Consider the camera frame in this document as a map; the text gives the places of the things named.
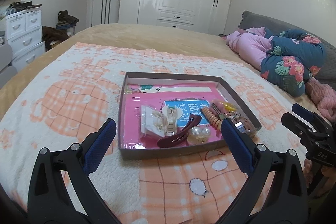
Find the right hand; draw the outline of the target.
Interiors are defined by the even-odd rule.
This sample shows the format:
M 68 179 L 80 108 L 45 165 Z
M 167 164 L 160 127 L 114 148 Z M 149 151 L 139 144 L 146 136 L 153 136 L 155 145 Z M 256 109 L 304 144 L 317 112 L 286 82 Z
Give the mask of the right hand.
M 327 178 L 327 181 L 325 182 L 325 186 L 327 188 L 334 186 L 335 167 L 322 166 L 321 170 L 315 172 L 313 171 L 313 162 L 305 159 L 303 164 L 303 175 L 306 181 L 306 186 L 309 186 L 318 174 L 322 174 L 323 177 Z

